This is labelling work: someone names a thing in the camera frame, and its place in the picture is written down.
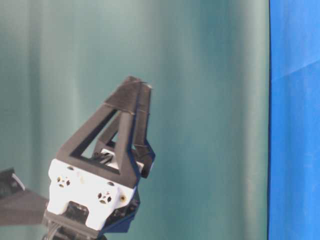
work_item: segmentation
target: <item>blue backdrop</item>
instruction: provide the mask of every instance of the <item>blue backdrop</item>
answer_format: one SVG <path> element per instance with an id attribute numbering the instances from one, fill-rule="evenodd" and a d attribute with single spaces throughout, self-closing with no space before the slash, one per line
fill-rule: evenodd
<path id="1" fill-rule="evenodd" d="M 320 1 L 271 0 L 269 239 L 320 236 Z"/>

